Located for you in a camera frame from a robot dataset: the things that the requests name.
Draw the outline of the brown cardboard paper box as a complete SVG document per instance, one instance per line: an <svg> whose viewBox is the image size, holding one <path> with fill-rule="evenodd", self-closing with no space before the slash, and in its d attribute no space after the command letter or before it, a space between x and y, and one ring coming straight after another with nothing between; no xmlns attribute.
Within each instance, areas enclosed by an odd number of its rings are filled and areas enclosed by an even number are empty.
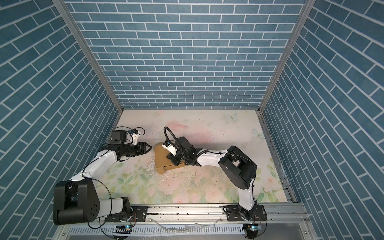
<svg viewBox="0 0 384 240"><path fill-rule="evenodd" d="M178 166L175 166L171 163L169 159L167 159L168 151L162 147L162 143L158 143L155 145L155 166L156 171L163 175L165 172L179 169L183 167L187 167L188 165L182 161Z"/></svg>

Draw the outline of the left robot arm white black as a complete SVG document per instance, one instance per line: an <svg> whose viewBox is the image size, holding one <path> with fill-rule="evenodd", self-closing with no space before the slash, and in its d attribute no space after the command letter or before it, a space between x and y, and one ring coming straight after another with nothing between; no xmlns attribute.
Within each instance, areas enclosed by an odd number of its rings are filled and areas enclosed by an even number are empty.
<svg viewBox="0 0 384 240"><path fill-rule="evenodd" d="M54 188L53 221L55 225L90 223L105 217L108 221L129 222L135 216L127 197L102 199L96 184L103 187L101 178L106 171L118 162L147 154L152 147L139 142L145 135L142 127L119 127L112 131L111 140L103 144L95 158L70 180L58 182Z"/></svg>

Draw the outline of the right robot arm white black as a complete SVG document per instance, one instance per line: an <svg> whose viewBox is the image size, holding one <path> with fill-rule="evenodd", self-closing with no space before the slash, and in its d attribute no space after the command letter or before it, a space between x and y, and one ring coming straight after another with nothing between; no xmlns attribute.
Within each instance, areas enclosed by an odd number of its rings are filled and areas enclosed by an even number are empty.
<svg viewBox="0 0 384 240"><path fill-rule="evenodd" d="M238 213L244 220L253 220L256 214L256 198L254 181L257 176L257 165L238 147L230 146L227 150L210 151L195 148L185 137L175 143L164 141L162 147L169 153L167 159L174 166L184 161L188 166L212 166L223 170L228 179L238 189Z"/></svg>

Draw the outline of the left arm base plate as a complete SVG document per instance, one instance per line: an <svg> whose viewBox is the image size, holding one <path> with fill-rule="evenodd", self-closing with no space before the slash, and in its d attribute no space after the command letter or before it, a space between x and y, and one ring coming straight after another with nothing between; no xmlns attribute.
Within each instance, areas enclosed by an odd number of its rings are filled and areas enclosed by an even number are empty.
<svg viewBox="0 0 384 240"><path fill-rule="evenodd" d="M105 218L106 223L142 223L145 222L148 206L131 206L127 211L112 214Z"/></svg>

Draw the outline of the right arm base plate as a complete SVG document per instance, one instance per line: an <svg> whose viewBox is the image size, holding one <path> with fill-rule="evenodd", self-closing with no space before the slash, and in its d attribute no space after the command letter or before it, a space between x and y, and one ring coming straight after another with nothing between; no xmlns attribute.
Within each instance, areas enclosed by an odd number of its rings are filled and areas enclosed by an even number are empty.
<svg viewBox="0 0 384 240"><path fill-rule="evenodd" d="M239 222L239 221L267 221L267 213L263 205L255 204L251 210L246 210L237 205L223 206L223 211L226 214L227 221Z"/></svg>

